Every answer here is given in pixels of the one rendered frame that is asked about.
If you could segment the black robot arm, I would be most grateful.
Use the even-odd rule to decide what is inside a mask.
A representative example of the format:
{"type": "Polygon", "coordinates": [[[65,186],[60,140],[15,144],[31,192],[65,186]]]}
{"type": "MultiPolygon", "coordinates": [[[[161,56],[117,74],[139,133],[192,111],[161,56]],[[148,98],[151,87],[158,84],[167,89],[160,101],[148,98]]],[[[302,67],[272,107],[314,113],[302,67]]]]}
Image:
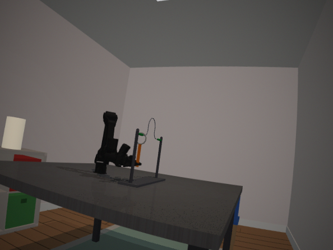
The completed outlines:
{"type": "Polygon", "coordinates": [[[106,165],[109,165],[109,162],[112,162],[113,154],[116,152],[117,154],[127,155],[128,151],[130,150],[130,147],[124,143],[117,152],[118,139],[113,138],[117,119],[118,116],[114,112],[106,111],[106,113],[104,112],[103,114],[103,120],[105,123],[103,140],[101,143],[101,148],[98,150],[98,154],[94,160],[96,165],[95,172],[93,173],[106,174],[106,165]]]}

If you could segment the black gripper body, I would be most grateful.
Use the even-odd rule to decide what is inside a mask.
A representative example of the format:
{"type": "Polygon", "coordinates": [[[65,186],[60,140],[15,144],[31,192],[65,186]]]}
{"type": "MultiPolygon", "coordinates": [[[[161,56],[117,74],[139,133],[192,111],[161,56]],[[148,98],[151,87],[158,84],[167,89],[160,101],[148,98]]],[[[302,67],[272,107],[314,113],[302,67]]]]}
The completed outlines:
{"type": "Polygon", "coordinates": [[[117,167],[121,167],[124,163],[124,158],[126,155],[122,154],[117,154],[116,152],[112,156],[112,162],[115,164],[117,167]]]}

